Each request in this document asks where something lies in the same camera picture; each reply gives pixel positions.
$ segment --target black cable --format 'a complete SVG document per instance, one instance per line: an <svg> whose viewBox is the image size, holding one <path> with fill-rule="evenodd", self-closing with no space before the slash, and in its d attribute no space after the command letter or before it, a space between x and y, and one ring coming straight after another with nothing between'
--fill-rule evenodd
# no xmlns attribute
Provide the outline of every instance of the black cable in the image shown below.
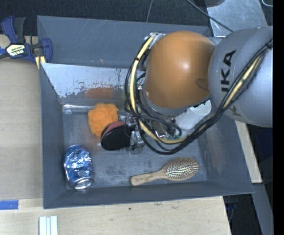
<svg viewBox="0 0 284 235"><path fill-rule="evenodd" d="M219 25L221 25L223 28L226 28L227 30L233 32L232 29L230 29L229 27L225 26L224 24L220 23L218 20L214 19L213 17L209 16L206 12L204 12L203 10L201 10L196 4L192 3L190 0L186 0L191 6L193 6L196 10L198 10L200 13L204 14L206 17L208 17L209 19L211 19L212 21L218 23Z"/></svg>
<svg viewBox="0 0 284 235"><path fill-rule="evenodd" d="M151 1L150 7L149 7L149 9L148 9L148 13L147 13L146 22L148 22L148 18L149 18L149 16L150 16L150 13L151 13L152 5L153 5L153 0Z"/></svg>

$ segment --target wooden hairbrush handle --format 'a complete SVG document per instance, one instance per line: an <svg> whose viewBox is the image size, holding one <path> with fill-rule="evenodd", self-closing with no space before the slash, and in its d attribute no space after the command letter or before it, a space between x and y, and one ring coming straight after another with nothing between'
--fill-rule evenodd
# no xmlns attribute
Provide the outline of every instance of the wooden hairbrush handle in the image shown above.
<svg viewBox="0 0 284 235"><path fill-rule="evenodd" d="M151 172L151 173L146 173L146 174L141 174L141 175L136 175L130 177L130 183L133 186L139 186L144 183L157 180L157 179L166 179L167 176L165 174L164 170L159 170L156 172Z"/></svg>

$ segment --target table surface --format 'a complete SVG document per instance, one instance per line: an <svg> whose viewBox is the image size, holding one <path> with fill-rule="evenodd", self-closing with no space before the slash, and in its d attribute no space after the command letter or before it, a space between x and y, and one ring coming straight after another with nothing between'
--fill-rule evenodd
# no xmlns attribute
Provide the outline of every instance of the table surface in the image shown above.
<svg viewBox="0 0 284 235"><path fill-rule="evenodd" d="M2 39L0 46L5 47ZM246 125L236 124L252 182L261 183ZM20 199L18 210L0 211L0 234L36 235L39 217L53 215L60 235L231 234L222 197L47 210L41 198Z"/></svg>

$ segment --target orange spherical cover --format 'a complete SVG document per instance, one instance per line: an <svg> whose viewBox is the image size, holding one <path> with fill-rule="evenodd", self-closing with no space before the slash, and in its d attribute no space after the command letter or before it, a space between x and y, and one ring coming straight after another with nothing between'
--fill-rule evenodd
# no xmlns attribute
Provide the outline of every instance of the orange spherical cover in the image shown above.
<svg viewBox="0 0 284 235"><path fill-rule="evenodd" d="M100 139L104 128L110 123L118 121L117 112L118 108L114 104L97 103L87 113L91 133Z"/></svg>
<svg viewBox="0 0 284 235"><path fill-rule="evenodd" d="M208 65L215 47L189 31L167 34L154 44L147 62L144 90L156 106L196 105L209 95Z"/></svg>

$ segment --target crushed aluminum can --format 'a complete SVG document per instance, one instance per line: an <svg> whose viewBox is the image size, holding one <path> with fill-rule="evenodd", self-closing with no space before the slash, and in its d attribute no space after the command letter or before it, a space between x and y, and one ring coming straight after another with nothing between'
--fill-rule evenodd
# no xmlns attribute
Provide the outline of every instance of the crushed aluminum can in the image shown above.
<svg viewBox="0 0 284 235"><path fill-rule="evenodd" d="M94 181L92 159L81 145L70 146L65 151L64 168L68 183L75 189L86 189Z"/></svg>

